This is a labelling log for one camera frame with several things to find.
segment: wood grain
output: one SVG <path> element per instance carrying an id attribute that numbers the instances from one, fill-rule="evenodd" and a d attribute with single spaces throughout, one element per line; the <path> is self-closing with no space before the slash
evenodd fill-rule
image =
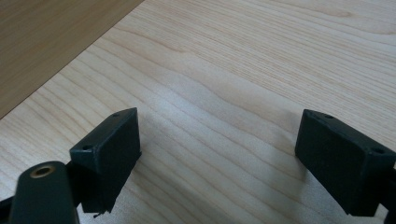
<path id="1" fill-rule="evenodd" d="M 136 106 L 143 156 L 82 223 L 382 223 L 345 215 L 293 150 L 304 108 L 396 148 L 395 8 L 146 0 L 0 120 L 0 197 Z"/>
<path id="2" fill-rule="evenodd" d="M 143 0 L 0 1 L 0 118 Z"/>

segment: screw hole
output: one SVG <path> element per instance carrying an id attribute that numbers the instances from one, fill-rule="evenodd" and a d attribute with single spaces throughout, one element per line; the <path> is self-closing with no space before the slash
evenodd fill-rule
<path id="1" fill-rule="evenodd" d="M 87 146 L 82 147 L 82 150 L 88 150 L 88 149 L 91 149 L 91 148 L 92 148 L 92 145 L 87 145 Z"/>
<path id="2" fill-rule="evenodd" d="M 46 175 L 51 174 L 52 172 L 55 171 L 55 167 L 52 165 L 45 165 L 38 167 L 37 169 L 33 170 L 32 173 L 30 173 L 30 177 L 32 178 L 41 178 Z"/>
<path id="3" fill-rule="evenodd" d="M 372 148 L 372 151 L 378 153 L 378 154 L 384 154 L 385 151 L 382 148 Z"/>

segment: black bracket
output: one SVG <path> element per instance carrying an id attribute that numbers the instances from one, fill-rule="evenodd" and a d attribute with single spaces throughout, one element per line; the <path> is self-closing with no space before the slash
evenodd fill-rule
<path id="1" fill-rule="evenodd" d="M 396 214 L 396 153 L 330 115 L 305 110 L 296 156 L 347 214 L 373 217 L 380 203 Z"/>
<path id="2" fill-rule="evenodd" d="M 136 108 L 105 119 L 70 149 L 71 161 L 23 172 L 15 196 L 0 202 L 0 223 L 78 223 L 86 213 L 111 212 L 141 156 Z"/>

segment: hole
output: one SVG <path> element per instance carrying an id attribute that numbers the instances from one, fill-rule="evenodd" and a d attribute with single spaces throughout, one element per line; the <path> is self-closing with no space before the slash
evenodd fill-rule
<path id="1" fill-rule="evenodd" d="M 44 177 L 46 175 L 51 174 L 54 171 L 55 171 L 55 167 L 54 166 L 52 166 L 52 165 L 44 165 L 44 166 L 38 167 L 35 170 L 33 170 L 33 172 L 30 173 L 30 177 L 32 177 L 32 178 L 41 178 L 41 177 Z"/>
<path id="2" fill-rule="evenodd" d="M 82 150 L 88 150 L 91 148 L 92 148 L 92 145 L 86 145 L 86 146 L 82 147 Z"/>
<path id="3" fill-rule="evenodd" d="M 372 151 L 378 153 L 378 154 L 384 154 L 385 151 L 382 148 L 372 148 Z"/>

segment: wooden table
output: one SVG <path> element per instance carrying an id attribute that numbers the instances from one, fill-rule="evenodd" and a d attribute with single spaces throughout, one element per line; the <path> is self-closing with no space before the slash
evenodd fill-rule
<path id="1" fill-rule="evenodd" d="M 146 0 L 0 121 L 19 174 L 137 107 L 143 156 L 82 223 L 382 223 L 345 215 L 294 157 L 304 108 L 396 148 L 396 3 Z"/>

